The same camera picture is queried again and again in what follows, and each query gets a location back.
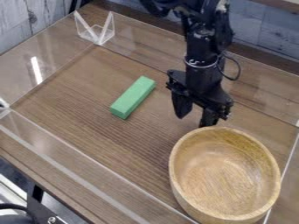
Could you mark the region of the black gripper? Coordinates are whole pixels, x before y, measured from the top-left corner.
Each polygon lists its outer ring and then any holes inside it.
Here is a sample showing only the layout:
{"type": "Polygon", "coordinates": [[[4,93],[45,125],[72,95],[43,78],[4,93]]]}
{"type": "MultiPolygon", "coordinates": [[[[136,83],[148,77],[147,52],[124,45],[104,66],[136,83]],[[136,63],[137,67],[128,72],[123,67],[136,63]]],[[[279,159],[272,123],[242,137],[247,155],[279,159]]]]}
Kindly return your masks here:
{"type": "Polygon", "coordinates": [[[167,71],[165,87],[172,92],[172,106],[176,116],[183,119],[192,111],[192,105],[203,108],[199,127],[218,124],[230,117],[234,100],[222,88],[226,59],[208,66],[185,66],[185,70],[167,71]]]}

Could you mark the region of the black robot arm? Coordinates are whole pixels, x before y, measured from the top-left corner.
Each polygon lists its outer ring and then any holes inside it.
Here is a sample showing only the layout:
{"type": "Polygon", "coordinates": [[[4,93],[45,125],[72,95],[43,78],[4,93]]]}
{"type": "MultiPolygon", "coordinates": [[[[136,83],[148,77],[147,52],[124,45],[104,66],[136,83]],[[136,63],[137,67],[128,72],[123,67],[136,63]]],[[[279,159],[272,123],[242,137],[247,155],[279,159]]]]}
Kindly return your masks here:
{"type": "Polygon", "coordinates": [[[183,62],[185,69],[168,70],[167,88],[177,117],[185,117],[193,106],[203,109],[200,126],[226,120],[234,100],[222,88],[226,51],[232,43],[228,0],[139,0],[148,12],[164,18],[173,13],[181,20],[187,43],[183,62]]]}

